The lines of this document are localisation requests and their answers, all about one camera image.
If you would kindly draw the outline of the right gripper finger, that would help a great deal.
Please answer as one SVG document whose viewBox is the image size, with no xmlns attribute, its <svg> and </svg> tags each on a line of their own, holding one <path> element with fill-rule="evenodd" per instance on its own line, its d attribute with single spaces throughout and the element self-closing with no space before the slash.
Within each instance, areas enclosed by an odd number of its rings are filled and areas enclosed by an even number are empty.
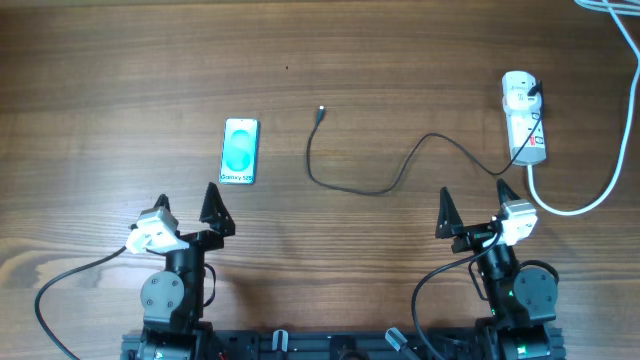
<svg viewBox="0 0 640 360">
<path fill-rule="evenodd" d="M 511 189 L 511 187 L 502 179 L 498 179 L 496 182 L 497 194 L 500 204 L 504 204 L 509 201 L 519 200 L 520 197 Z"/>
<path fill-rule="evenodd" d="M 463 222 L 447 187 L 440 189 L 440 207 L 436 237 L 455 237 L 462 232 Z"/>
</svg>

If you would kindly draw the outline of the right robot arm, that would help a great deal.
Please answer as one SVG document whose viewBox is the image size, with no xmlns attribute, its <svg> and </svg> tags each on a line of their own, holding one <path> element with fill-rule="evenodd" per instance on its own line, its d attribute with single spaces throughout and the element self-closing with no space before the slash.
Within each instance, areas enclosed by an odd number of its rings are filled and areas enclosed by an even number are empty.
<svg viewBox="0 0 640 360">
<path fill-rule="evenodd" d="M 500 209 L 487 223 L 466 226 L 447 188 L 440 190 L 435 236 L 453 240 L 454 253 L 476 259 L 472 282 L 491 310 L 472 327 L 433 328 L 427 338 L 446 359 L 564 359 L 562 330 L 556 319 L 559 274 L 540 260 L 519 261 L 515 245 L 538 220 L 535 207 L 500 179 Z"/>
</svg>

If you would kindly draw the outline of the Galaxy S25 smartphone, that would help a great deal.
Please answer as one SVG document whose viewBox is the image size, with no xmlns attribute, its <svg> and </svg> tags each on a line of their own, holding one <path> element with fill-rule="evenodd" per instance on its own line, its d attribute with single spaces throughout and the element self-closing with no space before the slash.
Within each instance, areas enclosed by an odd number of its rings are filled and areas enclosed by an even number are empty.
<svg viewBox="0 0 640 360">
<path fill-rule="evenodd" d="M 219 182 L 250 185 L 255 182 L 260 123 L 257 119 L 225 121 Z"/>
</svg>

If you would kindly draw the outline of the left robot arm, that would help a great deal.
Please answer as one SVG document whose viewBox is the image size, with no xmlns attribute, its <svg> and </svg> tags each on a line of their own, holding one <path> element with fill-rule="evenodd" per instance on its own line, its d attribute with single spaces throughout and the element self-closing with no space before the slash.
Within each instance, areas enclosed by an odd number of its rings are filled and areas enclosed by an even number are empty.
<svg viewBox="0 0 640 360">
<path fill-rule="evenodd" d="M 205 274 L 213 270 L 205 262 L 205 253 L 223 248 L 224 239 L 235 234 L 235 223 L 213 183 L 207 186 L 199 221 L 208 228 L 180 233 L 169 199 L 162 194 L 131 226 L 126 248 L 134 254 L 161 255 L 165 267 L 141 288 L 143 328 L 139 336 L 122 339 L 122 359 L 227 357 L 212 324 L 202 320 L 204 308 L 215 297 L 204 295 Z"/>
</svg>

